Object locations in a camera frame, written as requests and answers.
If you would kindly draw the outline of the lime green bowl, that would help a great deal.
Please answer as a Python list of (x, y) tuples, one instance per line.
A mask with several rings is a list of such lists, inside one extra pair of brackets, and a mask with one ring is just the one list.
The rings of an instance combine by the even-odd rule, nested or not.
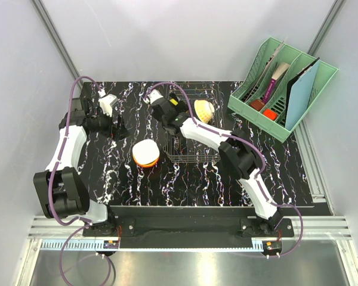
[(181, 107), (181, 104), (182, 104), (182, 101), (177, 101), (176, 99), (174, 99), (174, 98), (171, 98), (170, 99), (170, 102), (175, 106), (175, 107), (177, 107), (177, 108), (179, 108), (179, 107)]

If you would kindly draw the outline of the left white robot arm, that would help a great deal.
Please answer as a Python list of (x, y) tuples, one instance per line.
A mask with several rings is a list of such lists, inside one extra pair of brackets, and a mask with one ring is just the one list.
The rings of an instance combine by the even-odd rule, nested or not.
[(113, 116), (117, 101), (117, 96), (110, 94), (100, 98), (96, 107), (90, 107), (82, 98), (72, 99), (71, 111), (58, 126), (60, 137), (53, 158), (43, 172), (33, 177), (45, 217), (64, 225), (68, 217), (80, 219), (105, 236), (116, 231), (117, 221), (110, 207), (90, 199), (78, 174), (78, 163), (89, 134), (98, 133), (113, 141), (129, 135), (122, 116)]

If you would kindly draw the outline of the white bowl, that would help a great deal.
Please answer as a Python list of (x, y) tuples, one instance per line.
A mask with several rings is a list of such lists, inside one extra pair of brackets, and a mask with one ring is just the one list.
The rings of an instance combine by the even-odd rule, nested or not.
[(156, 160), (160, 156), (160, 151), (154, 140), (144, 139), (132, 147), (132, 156), (140, 163), (146, 164)]

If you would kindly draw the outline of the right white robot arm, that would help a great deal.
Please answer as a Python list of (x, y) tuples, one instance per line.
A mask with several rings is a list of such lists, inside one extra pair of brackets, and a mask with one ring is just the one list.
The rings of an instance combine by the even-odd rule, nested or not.
[(251, 143), (242, 139), (241, 132), (204, 124), (190, 116), (184, 102), (174, 104), (155, 89), (146, 95), (144, 101), (150, 104), (153, 117), (168, 133), (200, 142), (217, 151), (229, 176), (248, 193), (261, 233), (272, 236), (279, 231), (283, 215), (261, 177), (265, 160)]

